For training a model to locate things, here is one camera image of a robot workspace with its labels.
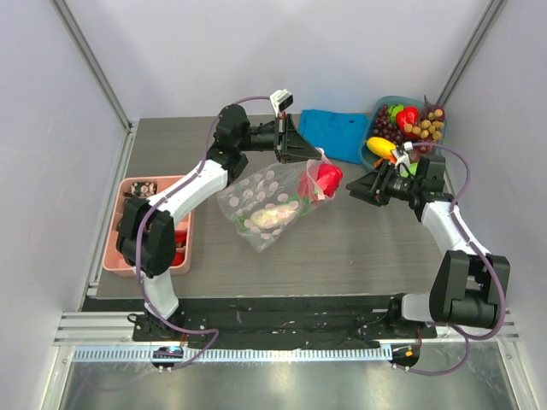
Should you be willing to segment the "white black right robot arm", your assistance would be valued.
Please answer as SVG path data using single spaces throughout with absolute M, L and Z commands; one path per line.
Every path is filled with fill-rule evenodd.
M 386 315 L 387 330 L 406 337 L 417 322 L 448 325 L 465 336 L 466 328 L 484 330 L 477 341 L 494 337 L 503 327 L 510 264 L 492 254 L 465 224 L 458 196 L 446 192 L 446 161 L 434 153 L 421 155 L 414 173 L 403 157 L 416 144 L 397 148 L 397 161 L 381 162 L 373 171 L 346 185 L 350 196 L 382 207 L 396 198 L 409 205 L 432 234 L 443 256 L 432 288 L 422 294 L 402 294 Z

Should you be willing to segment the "yellow toy mango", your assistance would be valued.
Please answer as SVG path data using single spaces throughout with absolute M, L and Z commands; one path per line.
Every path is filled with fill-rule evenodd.
M 385 159 L 391 157 L 392 151 L 397 149 L 397 146 L 393 142 L 376 136 L 370 137 L 366 142 L 366 146 L 370 152 Z

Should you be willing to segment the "clear pink-dotted zip bag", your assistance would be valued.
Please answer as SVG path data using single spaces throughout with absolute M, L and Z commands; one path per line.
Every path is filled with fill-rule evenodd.
M 334 199 L 314 205 L 303 200 L 297 193 L 300 176 L 309 161 L 332 163 L 323 152 L 321 153 L 322 157 L 319 160 L 287 164 L 275 163 L 264 167 L 231 184 L 217 195 L 221 212 L 235 225 L 237 234 L 246 240 L 255 251 L 262 252 L 275 243 L 288 226 L 311 213 L 320 205 Z M 250 223 L 250 216 L 255 211 L 263 209 L 267 205 L 280 205 L 288 202 L 299 203 L 297 216 L 288 224 L 266 230 L 258 229 Z

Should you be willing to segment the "pink toy dragon fruit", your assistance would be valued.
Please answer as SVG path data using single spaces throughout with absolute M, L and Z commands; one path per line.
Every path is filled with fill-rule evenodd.
M 342 170 L 332 163 L 309 161 L 300 176 L 297 193 L 315 205 L 333 199 L 342 178 Z

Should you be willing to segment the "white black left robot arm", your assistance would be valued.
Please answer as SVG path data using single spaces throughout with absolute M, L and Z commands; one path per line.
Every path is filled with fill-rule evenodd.
M 281 121 L 286 105 L 274 102 L 273 123 L 251 126 L 244 99 L 226 105 L 213 119 L 206 150 L 196 167 L 166 190 L 144 199 L 131 197 L 124 207 L 116 248 L 136 275 L 152 330 L 162 340 L 181 332 L 170 264 L 175 255 L 175 227 L 210 196 L 234 182 L 248 164 L 246 152 L 281 152 Z

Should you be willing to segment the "beige toy potato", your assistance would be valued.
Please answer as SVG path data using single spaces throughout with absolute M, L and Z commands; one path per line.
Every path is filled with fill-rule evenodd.
M 298 202 L 267 205 L 250 216 L 250 223 L 258 229 L 280 227 L 291 222 L 297 216 L 298 209 Z

